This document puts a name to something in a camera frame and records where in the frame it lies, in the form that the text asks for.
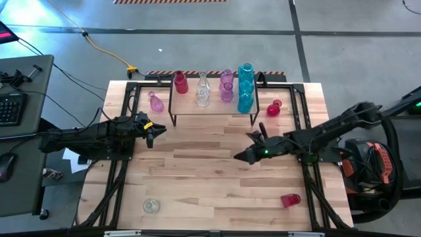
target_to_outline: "black mouse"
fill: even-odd
[[[10,152],[0,156],[0,182],[6,182],[11,178],[14,161],[17,157],[17,154]]]

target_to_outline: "orange striped tape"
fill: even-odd
[[[222,3],[227,0],[114,0],[114,4],[150,4],[150,3]]]
[[[148,74],[174,74],[176,71],[147,71],[146,75]],[[182,71],[184,74],[189,75],[189,74],[198,74],[199,71]],[[207,71],[208,74],[211,75],[221,75],[224,71]],[[261,72],[265,75],[284,75],[284,72],[280,72],[280,71],[264,71]]]

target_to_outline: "gray floor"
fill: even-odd
[[[82,27],[171,30],[292,30],[287,0],[228,0],[227,3],[113,5],[106,0],[53,1]],[[419,32],[421,16],[400,0],[295,0],[299,23],[308,31]],[[421,1],[407,0],[421,11]],[[0,13],[5,24],[73,25],[44,0],[9,0]],[[125,65],[94,50],[80,34],[18,34],[79,79],[106,88],[125,80]],[[258,70],[282,70],[288,82],[302,82],[294,36],[92,34],[93,40],[147,70],[223,70],[251,62]],[[311,82],[321,82],[331,117],[359,101],[390,106],[420,85],[420,38],[303,37]],[[18,43],[0,45],[0,58],[32,55]],[[87,124],[102,101],[53,70],[48,94]],[[58,127],[77,122],[47,100],[43,116]],[[381,138],[357,130],[347,137]],[[81,184],[47,189],[51,217],[0,219],[0,232],[70,226]],[[421,236],[421,201],[401,201],[386,217],[357,225],[362,230]]]

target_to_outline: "yellow label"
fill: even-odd
[[[148,122],[145,126],[143,126],[143,129],[146,130],[146,129],[148,129],[152,125],[153,125],[152,122]]]

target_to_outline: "purple glass vase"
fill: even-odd
[[[224,84],[224,88],[221,91],[221,99],[225,102],[230,102],[234,98],[234,92],[232,91],[232,84],[227,82]]]
[[[164,111],[164,103],[153,92],[147,94],[151,98],[151,109],[155,112]]]
[[[221,74],[221,81],[219,83],[219,90],[222,91],[224,89],[225,83],[233,84],[233,82],[234,82],[234,75],[232,74],[232,71],[230,69],[226,69]]]

